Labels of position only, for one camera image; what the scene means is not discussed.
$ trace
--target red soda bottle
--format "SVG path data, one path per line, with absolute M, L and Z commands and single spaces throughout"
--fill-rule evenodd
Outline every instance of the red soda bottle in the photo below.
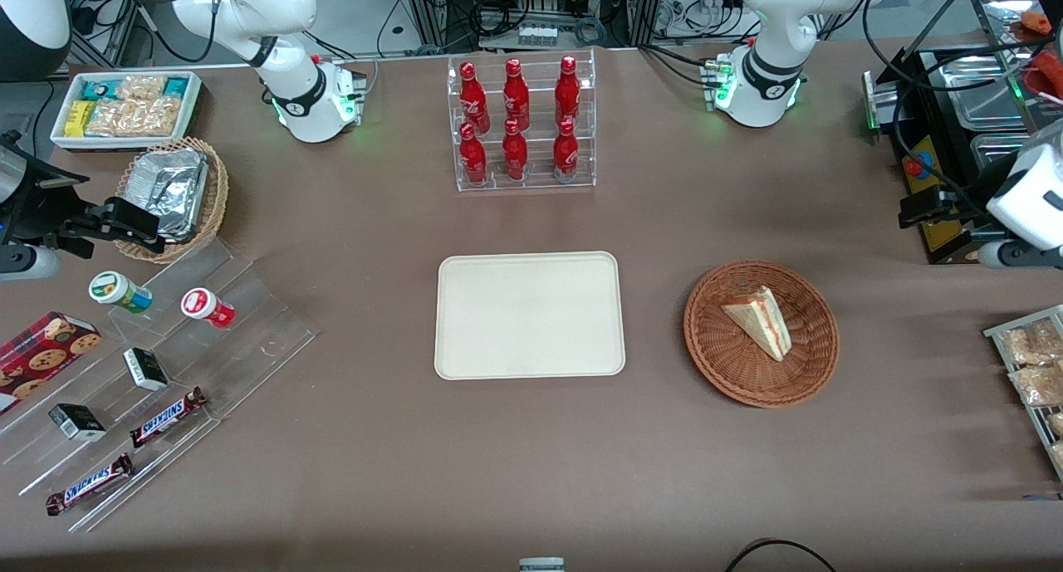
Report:
M 476 138 L 476 131 L 469 122 L 461 122 L 458 133 L 461 134 L 461 145 L 458 146 L 461 167 L 466 170 L 469 184 L 483 186 L 487 183 L 487 153 L 484 145 Z
M 571 55 L 561 57 L 561 77 L 554 88 L 554 100 L 557 103 L 557 125 L 561 125 L 564 118 L 573 118 L 574 121 L 579 115 L 579 81 L 576 80 L 576 58 Z
M 458 67 L 461 73 L 461 111 L 466 121 L 475 127 L 476 134 L 487 134 L 491 130 L 491 117 L 487 115 L 487 94 L 476 80 L 476 68 L 469 62 Z
M 506 120 L 506 137 L 502 140 L 506 153 L 506 175 L 513 182 L 523 182 L 528 174 L 528 144 L 521 134 L 517 118 Z
M 506 101 L 506 118 L 516 118 L 521 131 L 532 125 L 532 105 L 528 99 L 528 83 L 521 75 L 520 58 L 506 61 L 506 86 L 502 90 Z
M 554 140 L 554 178 L 562 184 L 570 184 L 576 178 L 576 152 L 579 142 L 573 135 L 576 129 L 572 118 L 561 120 L 557 140 Z

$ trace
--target round wicker basket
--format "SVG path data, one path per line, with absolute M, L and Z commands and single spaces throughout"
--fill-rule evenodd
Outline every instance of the round wicker basket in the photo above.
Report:
M 163 254 L 155 254 L 132 242 L 115 242 L 118 246 L 118 250 L 130 258 L 148 260 L 158 265 L 168 265 L 204 239 L 213 237 L 218 232 L 218 229 L 221 228 L 221 220 L 225 217 L 225 200 L 229 199 L 229 174 L 225 172 L 225 164 L 221 163 L 218 153 L 209 145 L 198 138 L 182 138 L 180 140 L 167 141 L 158 147 L 148 149 L 144 154 L 157 151 L 176 151 L 178 149 L 197 149 L 197 151 L 204 153 L 210 161 L 206 188 L 203 190 L 203 204 L 200 207 L 199 220 L 196 223 L 196 236 L 182 245 L 166 245 L 166 250 L 163 251 Z M 136 159 L 125 168 L 125 174 L 122 175 L 121 181 L 118 183 L 119 197 L 125 194 L 125 185 L 130 181 L 130 172 L 133 171 L 133 164 L 135 163 Z
M 767 286 L 779 303 L 793 349 L 775 361 L 719 306 Z M 782 408 L 823 389 L 838 366 L 834 315 L 808 281 L 775 263 L 740 260 L 718 267 L 695 285 L 682 318 L 687 349 L 720 391 L 761 408 Z

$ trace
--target black box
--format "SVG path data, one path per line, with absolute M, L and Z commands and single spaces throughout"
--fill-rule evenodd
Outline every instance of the black box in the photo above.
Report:
M 163 367 L 155 358 L 155 353 L 141 348 L 131 348 L 122 354 L 125 357 L 125 368 L 133 375 L 133 383 L 151 391 L 166 389 L 169 382 Z
M 98 441 L 106 433 L 106 430 L 103 428 L 100 421 L 96 420 L 87 406 L 56 404 L 54 408 L 48 410 L 48 416 L 60 426 L 60 431 L 68 439 Z

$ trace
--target sandwich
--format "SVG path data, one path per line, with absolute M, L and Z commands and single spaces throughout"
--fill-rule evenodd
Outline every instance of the sandwich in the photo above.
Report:
M 742 327 L 753 341 L 757 342 L 769 356 L 779 363 L 790 352 L 790 331 L 782 320 L 779 303 L 766 286 L 723 302 L 721 308 L 738 326 Z

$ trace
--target brown table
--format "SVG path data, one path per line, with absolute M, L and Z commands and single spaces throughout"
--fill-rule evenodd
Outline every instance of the brown table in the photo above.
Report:
M 840 570 L 1059 567 L 1063 504 L 1019 501 L 1052 471 L 980 331 L 1061 302 L 1063 274 L 924 264 L 895 159 L 862 133 L 866 48 L 822 44 L 759 131 L 641 53 L 597 55 L 598 186 L 535 197 L 456 192 L 444 58 L 384 64 L 365 125 L 323 146 L 277 125 L 250 69 L 201 70 L 197 134 L 232 175 L 221 235 L 323 333 L 88 535 L 0 476 L 0 568 L 715 571 L 766 536 Z M 101 199 L 129 158 L 54 163 Z M 440 262 L 583 250 L 620 263 L 623 372 L 436 376 Z M 154 270 L 97 255 L 0 286 L 0 337 L 52 308 L 103 318 L 91 274 Z M 737 404 L 687 355 L 691 287 L 747 257 L 796 269 L 838 317 L 838 372 L 800 406 Z M 817 569 L 766 551 L 762 570 Z

